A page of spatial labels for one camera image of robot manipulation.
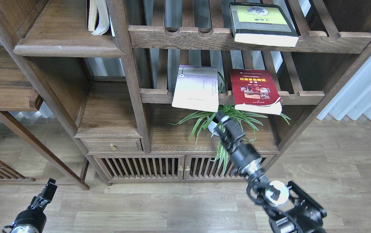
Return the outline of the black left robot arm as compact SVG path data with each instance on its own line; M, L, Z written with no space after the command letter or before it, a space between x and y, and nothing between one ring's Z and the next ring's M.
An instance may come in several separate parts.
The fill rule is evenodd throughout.
M31 204L17 215L12 225L3 227L2 233L6 228L11 229L10 233L42 233L47 220L43 211L55 195L55 183L56 180L50 178L42 192L33 197Z

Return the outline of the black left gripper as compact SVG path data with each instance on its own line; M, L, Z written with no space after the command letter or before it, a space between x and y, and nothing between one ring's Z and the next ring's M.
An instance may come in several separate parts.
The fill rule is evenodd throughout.
M32 199L31 204L27 207L27 210L44 211L46 205L52 202L52 199L55 195L57 189L57 185L55 183L56 180L50 178L41 193Z

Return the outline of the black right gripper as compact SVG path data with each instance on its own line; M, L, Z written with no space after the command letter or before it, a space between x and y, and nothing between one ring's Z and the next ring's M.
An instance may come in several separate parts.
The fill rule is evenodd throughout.
M227 118L223 111L218 111L215 118L219 123L214 134L220 136L221 144L231 156L231 161L240 171L259 171L261 157L252 145L243 141L245 133L234 118Z

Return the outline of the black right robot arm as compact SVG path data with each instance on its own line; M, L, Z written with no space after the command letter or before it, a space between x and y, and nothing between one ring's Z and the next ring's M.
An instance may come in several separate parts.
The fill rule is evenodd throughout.
M248 183L248 197L263 208L274 233L324 233L326 210L293 181L270 181L261 166L259 153L243 141L239 123L218 112L215 115L222 146L228 152L235 171Z

